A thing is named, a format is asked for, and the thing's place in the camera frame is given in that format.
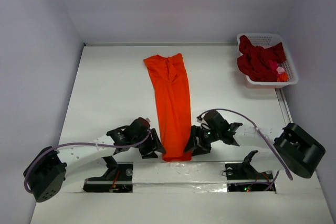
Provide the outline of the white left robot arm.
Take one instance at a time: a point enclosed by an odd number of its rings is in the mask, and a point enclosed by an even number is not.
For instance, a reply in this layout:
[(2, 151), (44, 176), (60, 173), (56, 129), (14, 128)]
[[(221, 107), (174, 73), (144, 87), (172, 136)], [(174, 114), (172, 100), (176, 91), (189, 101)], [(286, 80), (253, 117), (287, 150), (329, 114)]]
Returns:
[(71, 183), (75, 170), (103, 160), (100, 176), (84, 179), (83, 190), (88, 193), (130, 193), (133, 164), (118, 164), (114, 156), (136, 148), (142, 159), (157, 158), (166, 152), (156, 129), (139, 117), (130, 125), (117, 127), (92, 142), (74, 142), (43, 148), (23, 172), (24, 188), (36, 202), (54, 197)]

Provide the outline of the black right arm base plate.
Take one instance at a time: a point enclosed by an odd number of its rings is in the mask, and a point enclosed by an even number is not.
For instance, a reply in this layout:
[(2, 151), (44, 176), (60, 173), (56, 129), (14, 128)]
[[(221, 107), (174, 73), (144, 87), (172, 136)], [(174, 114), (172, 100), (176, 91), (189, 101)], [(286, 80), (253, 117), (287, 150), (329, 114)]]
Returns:
[(243, 163), (226, 163), (222, 176), (226, 178), (228, 192), (275, 192), (276, 187), (273, 184), (274, 175), (272, 172), (258, 173), (251, 169), (251, 166)]

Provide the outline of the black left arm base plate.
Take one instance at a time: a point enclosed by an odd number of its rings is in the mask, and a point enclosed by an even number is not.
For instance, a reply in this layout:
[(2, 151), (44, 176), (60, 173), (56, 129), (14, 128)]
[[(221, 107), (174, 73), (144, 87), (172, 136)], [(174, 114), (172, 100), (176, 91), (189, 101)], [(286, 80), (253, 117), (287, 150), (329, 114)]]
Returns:
[(100, 177), (85, 179), (83, 191), (87, 193), (131, 193), (133, 192), (133, 164), (118, 164), (108, 168)]

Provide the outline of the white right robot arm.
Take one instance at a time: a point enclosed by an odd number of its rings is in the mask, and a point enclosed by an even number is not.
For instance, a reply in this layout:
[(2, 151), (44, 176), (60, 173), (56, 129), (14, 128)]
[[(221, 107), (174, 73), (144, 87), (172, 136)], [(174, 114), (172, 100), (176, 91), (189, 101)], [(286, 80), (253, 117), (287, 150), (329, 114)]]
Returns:
[(191, 127), (184, 152), (193, 156), (209, 154), (212, 143), (247, 146), (248, 154), (241, 163), (227, 165), (225, 172), (233, 179), (257, 179), (267, 171), (286, 172), (289, 179), (296, 174), (311, 178), (326, 149), (298, 124), (288, 123), (281, 130), (260, 128), (255, 123), (229, 123), (220, 109), (208, 110), (198, 118), (199, 126)]

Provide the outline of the orange t shirt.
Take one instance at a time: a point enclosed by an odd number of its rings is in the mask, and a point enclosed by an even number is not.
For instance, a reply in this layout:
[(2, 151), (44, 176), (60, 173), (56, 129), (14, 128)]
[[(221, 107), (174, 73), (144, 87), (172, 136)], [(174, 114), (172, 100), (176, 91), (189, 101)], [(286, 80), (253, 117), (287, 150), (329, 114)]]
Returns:
[(188, 143), (192, 119), (187, 71), (182, 54), (171, 57), (155, 55), (144, 59), (154, 93), (160, 138), (166, 153), (166, 162), (184, 162), (192, 159), (184, 149)]

